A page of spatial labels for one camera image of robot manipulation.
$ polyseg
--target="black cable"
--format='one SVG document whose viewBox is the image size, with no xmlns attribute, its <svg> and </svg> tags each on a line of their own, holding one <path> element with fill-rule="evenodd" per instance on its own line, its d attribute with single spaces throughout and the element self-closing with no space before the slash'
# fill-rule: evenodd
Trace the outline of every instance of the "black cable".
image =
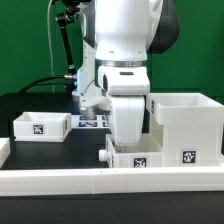
<svg viewBox="0 0 224 224">
<path fill-rule="evenodd" d="M 32 83 L 30 83 L 29 85 L 25 86 L 24 88 L 22 88 L 19 93 L 26 93 L 26 91 L 31 88 L 32 86 L 34 86 L 35 84 L 38 84 L 40 82 L 45 82 L 45 81 L 49 81 L 49 80 L 55 80 L 55 79 L 64 79 L 63 75 L 60 76 L 50 76 L 50 77 L 46 77 L 46 78 L 42 78 L 42 79 L 38 79 Z"/>
<path fill-rule="evenodd" d="M 35 86 L 56 86 L 56 85 L 66 85 L 65 82 L 57 82 L 57 83 L 43 83 L 43 84 L 35 84 L 32 87 L 35 87 Z"/>
</svg>

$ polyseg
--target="white base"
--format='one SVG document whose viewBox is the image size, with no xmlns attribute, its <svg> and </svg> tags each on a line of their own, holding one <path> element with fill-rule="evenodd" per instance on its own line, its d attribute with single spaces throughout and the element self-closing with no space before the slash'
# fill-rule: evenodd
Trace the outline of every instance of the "white base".
<svg viewBox="0 0 224 224">
<path fill-rule="evenodd" d="M 0 172 L 0 196 L 223 190 L 222 166 Z"/>
</svg>

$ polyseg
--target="open white box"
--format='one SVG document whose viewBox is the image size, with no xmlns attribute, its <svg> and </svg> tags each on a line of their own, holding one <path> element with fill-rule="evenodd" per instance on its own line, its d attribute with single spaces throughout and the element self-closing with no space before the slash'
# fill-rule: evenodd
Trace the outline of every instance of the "open white box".
<svg viewBox="0 0 224 224">
<path fill-rule="evenodd" d="M 71 114 L 24 112 L 13 126 L 16 141 L 63 142 L 71 131 Z"/>
</svg>

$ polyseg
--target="white container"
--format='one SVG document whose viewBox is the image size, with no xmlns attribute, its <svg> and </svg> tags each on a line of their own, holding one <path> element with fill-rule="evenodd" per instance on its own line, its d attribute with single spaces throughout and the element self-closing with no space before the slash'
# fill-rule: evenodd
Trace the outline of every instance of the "white container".
<svg viewBox="0 0 224 224">
<path fill-rule="evenodd" d="M 137 146 L 117 146 L 112 136 L 106 135 L 106 150 L 99 156 L 101 161 L 108 162 L 110 168 L 162 166 L 162 148 L 149 134 L 143 134 Z"/>
<path fill-rule="evenodd" d="M 8 138 L 0 138 L 0 168 L 10 154 L 10 143 Z"/>
<path fill-rule="evenodd" d="M 13 126 L 16 141 L 63 142 L 71 131 L 71 114 L 24 112 Z"/>
<path fill-rule="evenodd" d="M 223 162 L 223 105 L 199 93 L 152 93 L 146 104 L 150 133 L 162 147 L 163 166 Z"/>
</svg>

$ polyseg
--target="green wall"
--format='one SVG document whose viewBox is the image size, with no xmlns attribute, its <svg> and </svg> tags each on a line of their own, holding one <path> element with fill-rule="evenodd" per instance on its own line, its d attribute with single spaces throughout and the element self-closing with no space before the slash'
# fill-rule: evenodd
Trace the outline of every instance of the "green wall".
<svg viewBox="0 0 224 224">
<path fill-rule="evenodd" d="M 175 0 L 175 3 L 180 15 L 180 37 L 167 53 L 149 57 L 151 91 L 201 92 L 224 103 L 224 1 Z M 1 3 L 0 95 L 17 92 L 50 75 L 47 6 L 48 0 Z M 62 10 L 63 6 L 57 4 L 52 14 Z M 61 75 L 66 73 L 67 66 L 53 17 L 55 74 Z M 78 22 L 69 26 L 69 33 L 75 65 L 79 67 L 82 46 Z"/>
</svg>

